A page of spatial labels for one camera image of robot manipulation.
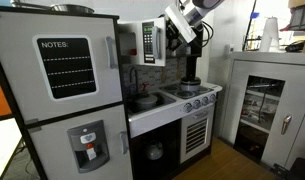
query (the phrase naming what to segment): glass cabinet door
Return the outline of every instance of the glass cabinet door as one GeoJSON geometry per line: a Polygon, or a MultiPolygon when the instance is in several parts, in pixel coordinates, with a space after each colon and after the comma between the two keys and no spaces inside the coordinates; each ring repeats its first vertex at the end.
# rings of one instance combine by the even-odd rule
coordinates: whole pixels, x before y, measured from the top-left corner
{"type": "Polygon", "coordinates": [[[234,148],[260,161],[280,96],[283,80],[249,76],[234,148]]]}
{"type": "Polygon", "coordinates": [[[304,116],[305,66],[234,61],[221,137],[236,150],[284,166],[304,116]]]}

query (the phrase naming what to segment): cooking pot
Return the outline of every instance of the cooking pot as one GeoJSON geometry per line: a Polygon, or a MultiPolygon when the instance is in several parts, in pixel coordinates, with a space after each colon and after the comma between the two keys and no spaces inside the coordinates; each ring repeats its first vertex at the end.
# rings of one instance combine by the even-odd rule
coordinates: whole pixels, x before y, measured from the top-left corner
{"type": "Polygon", "coordinates": [[[53,4],[51,6],[42,6],[38,4],[30,4],[30,3],[22,3],[17,2],[15,0],[11,0],[11,3],[14,7],[32,7],[44,10],[52,10],[52,11],[66,11],[66,12],[75,12],[75,13],[89,13],[93,14],[94,10],[85,6],[74,5],[74,4],[53,4]]]}
{"type": "Polygon", "coordinates": [[[180,87],[183,91],[198,91],[201,84],[201,79],[195,77],[194,79],[188,79],[186,77],[181,79],[180,87]]]}
{"type": "Polygon", "coordinates": [[[146,110],[154,107],[158,98],[155,95],[147,95],[146,97],[138,98],[135,104],[139,110],[146,110]]]}
{"type": "Polygon", "coordinates": [[[157,140],[150,141],[145,146],[145,156],[150,160],[160,159],[163,155],[162,143],[157,140]]]}

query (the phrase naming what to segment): stove top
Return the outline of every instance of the stove top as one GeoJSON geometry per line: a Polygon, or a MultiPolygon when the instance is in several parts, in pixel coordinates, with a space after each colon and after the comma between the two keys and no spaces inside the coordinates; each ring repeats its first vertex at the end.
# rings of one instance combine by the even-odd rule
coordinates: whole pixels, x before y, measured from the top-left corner
{"type": "Polygon", "coordinates": [[[192,97],[213,91],[213,89],[202,86],[200,86],[198,91],[184,91],[180,88],[180,84],[172,84],[161,87],[160,89],[181,99],[190,99],[192,97]]]}

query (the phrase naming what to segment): refrigerator door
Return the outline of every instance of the refrigerator door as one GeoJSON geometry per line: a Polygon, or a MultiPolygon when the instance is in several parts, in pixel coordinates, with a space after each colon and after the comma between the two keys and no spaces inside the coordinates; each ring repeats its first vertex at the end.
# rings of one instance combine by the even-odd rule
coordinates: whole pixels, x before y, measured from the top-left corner
{"type": "Polygon", "coordinates": [[[26,124],[122,101],[116,17],[93,16],[0,11],[0,62],[26,124]]]}
{"type": "MultiPolygon", "coordinates": [[[[94,139],[98,139],[102,135],[100,133],[94,135],[90,128],[87,130],[88,132],[85,133],[92,135],[92,138],[87,140],[95,146],[94,139]]],[[[40,131],[30,131],[30,135],[48,179],[130,180],[132,179],[130,153],[124,152],[123,141],[120,138],[120,133],[124,131],[126,131],[124,107],[121,105],[48,124],[42,126],[40,131]],[[74,155],[75,149],[71,147],[68,131],[98,120],[102,120],[104,124],[109,160],[94,170],[79,173],[74,155]]],[[[80,136],[80,141],[83,142],[85,139],[84,136],[80,136]]],[[[98,159],[91,155],[89,157],[90,161],[98,159]]]]}

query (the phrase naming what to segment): red object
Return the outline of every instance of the red object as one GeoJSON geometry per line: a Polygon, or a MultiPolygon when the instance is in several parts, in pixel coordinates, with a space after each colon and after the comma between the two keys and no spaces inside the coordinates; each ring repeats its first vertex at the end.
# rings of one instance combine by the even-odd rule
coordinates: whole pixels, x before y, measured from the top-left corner
{"type": "Polygon", "coordinates": [[[149,83],[147,83],[147,82],[142,83],[143,91],[146,90],[146,88],[148,87],[148,85],[149,85],[149,83]]]}
{"type": "Polygon", "coordinates": [[[88,146],[88,149],[93,148],[93,144],[92,143],[89,143],[87,146],[88,146]]]}
{"type": "Polygon", "coordinates": [[[136,55],[136,54],[137,54],[136,49],[131,49],[131,50],[129,51],[129,54],[130,54],[130,55],[136,55]]]}
{"type": "Polygon", "coordinates": [[[287,26],[285,26],[284,28],[280,29],[281,32],[283,31],[288,31],[290,28],[290,24],[288,24],[287,26]]]}

